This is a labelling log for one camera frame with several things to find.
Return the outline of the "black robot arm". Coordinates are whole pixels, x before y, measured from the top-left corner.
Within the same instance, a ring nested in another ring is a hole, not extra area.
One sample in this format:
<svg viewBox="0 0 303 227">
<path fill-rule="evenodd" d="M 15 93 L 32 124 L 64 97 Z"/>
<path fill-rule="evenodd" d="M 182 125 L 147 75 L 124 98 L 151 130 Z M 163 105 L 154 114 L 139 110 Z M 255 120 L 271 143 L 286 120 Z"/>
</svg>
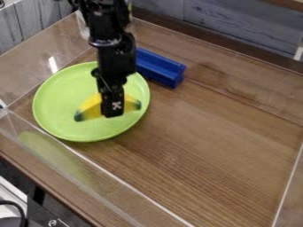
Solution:
<svg viewBox="0 0 303 227">
<path fill-rule="evenodd" d="M 75 0 L 89 28 L 89 45 L 97 50 L 97 66 L 91 75 L 96 79 L 99 113 L 107 117 L 127 112 L 123 85 L 136 72 L 136 41 L 126 31 L 131 24 L 130 7 L 124 0 Z"/>
</svg>

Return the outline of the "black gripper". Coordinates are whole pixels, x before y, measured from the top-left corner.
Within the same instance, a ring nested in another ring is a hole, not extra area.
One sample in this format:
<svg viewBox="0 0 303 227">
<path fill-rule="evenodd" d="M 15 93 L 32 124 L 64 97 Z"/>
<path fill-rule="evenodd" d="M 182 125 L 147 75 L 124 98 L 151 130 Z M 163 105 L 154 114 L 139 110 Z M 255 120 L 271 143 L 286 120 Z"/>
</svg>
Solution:
<svg viewBox="0 0 303 227">
<path fill-rule="evenodd" d="M 101 93 L 100 111 L 107 118 L 118 117 L 124 113 L 124 90 L 112 90 L 122 87 L 127 77 L 136 72 L 135 37 L 124 32 L 112 40 L 89 38 L 89 45 L 97 49 L 97 67 L 91 74 Z"/>
</svg>

